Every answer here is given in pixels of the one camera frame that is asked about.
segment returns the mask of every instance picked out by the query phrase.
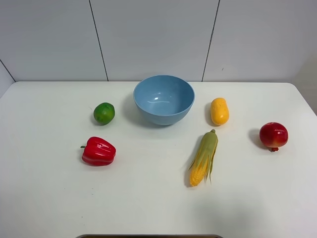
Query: red pomegranate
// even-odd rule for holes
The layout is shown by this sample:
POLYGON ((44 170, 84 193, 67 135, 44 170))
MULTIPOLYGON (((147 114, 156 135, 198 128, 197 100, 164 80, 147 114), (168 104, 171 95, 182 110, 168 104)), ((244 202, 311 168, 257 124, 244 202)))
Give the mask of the red pomegranate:
POLYGON ((285 126, 277 122, 269 122, 260 130, 260 140, 263 145, 278 151, 278 148, 285 145, 288 140, 288 132, 285 126))

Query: toy fruit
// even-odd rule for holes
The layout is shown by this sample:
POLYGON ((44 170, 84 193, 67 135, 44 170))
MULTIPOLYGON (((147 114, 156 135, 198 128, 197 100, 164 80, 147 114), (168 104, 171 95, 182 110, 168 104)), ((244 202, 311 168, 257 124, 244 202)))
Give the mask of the toy fruit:
POLYGON ((263 145, 278 151, 278 148, 285 145, 288 140, 287 129, 280 123, 269 122, 260 130, 260 140, 263 145))
POLYGON ((94 110, 94 118, 101 125, 108 124, 114 118, 114 106, 110 103, 101 103, 94 110))
POLYGON ((109 142, 99 137, 89 138, 87 145, 80 148, 85 148, 81 157, 83 161, 94 166, 111 164, 116 153, 115 148, 109 142))
POLYGON ((217 144, 218 137, 214 129, 203 136, 196 156, 190 166, 192 168, 189 178, 191 186, 197 186, 203 178, 207 179, 208 175, 209 178, 211 177, 213 157, 217 144))
POLYGON ((211 120, 216 125, 223 125, 229 120, 229 109, 224 98, 216 98, 210 106, 211 120))

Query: bell pepper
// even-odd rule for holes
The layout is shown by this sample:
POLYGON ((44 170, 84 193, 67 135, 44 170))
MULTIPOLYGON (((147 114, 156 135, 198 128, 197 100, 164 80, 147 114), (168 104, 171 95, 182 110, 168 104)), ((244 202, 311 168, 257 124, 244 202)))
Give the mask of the bell pepper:
POLYGON ((87 141, 82 160, 94 166, 109 165, 113 162, 116 149, 109 142, 99 137, 91 137, 87 141))

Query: wall seam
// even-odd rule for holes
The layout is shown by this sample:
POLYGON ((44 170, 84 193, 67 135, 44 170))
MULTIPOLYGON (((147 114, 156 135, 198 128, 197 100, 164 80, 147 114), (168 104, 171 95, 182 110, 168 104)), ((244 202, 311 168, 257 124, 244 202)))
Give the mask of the wall seam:
POLYGON ((2 63, 2 65, 4 66, 5 70, 8 72, 8 74, 11 76, 11 78, 13 79, 13 81, 16 83, 15 79, 13 78, 12 74, 9 72, 9 70, 5 67, 4 63, 2 62, 2 60, 0 59, 0 62, 2 63))
POLYGON ((212 26, 212 31, 211 31, 211 36, 210 36, 210 41, 209 41, 209 46, 208 46, 207 57, 206 57, 206 61, 205 61, 205 66, 204 66, 202 81, 204 80, 204 75, 205 75, 205 70, 206 70, 206 66, 207 66, 207 61, 208 61, 210 46, 211 46, 212 37, 213 37, 214 26, 215 26, 215 24, 216 24, 216 20, 217 20, 217 16, 218 16, 219 5, 220 5, 220 0, 218 1, 218 6, 217 6, 217 10, 216 10, 216 15, 214 16, 214 21, 213 21, 213 26, 212 26))
POLYGON ((104 55, 103 55, 103 51, 101 49, 101 44, 100 44, 100 40, 99 40, 98 30, 97 30, 97 26, 96 26, 95 16, 94 16, 94 12, 93 12, 93 8, 91 6, 90 0, 89 0, 89 6, 90 6, 91 14, 93 16, 93 21, 94 21, 94 25, 95 25, 95 30, 96 30, 96 35, 97 35, 97 39, 98 39, 98 44, 99 44, 99 49, 100 49, 100 53, 101 53, 101 58, 103 59, 103 64, 104 64, 104 68, 105 68, 106 78, 107 78, 107 81, 109 82, 109 78, 108 78, 108 74, 107 74, 107 70, 106 70, 106 65, 105 65, 105 60, 104 60, 104 55))

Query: lime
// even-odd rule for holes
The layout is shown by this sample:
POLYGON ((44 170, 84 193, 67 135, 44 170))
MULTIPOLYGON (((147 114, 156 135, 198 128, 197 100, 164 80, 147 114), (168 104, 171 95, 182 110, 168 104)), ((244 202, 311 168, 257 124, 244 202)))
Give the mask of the lime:
POLYGON ((114 106, 110 103, 101 103, 94 110, 94 118, 101 125, 108 124, 114 118, 114 106))

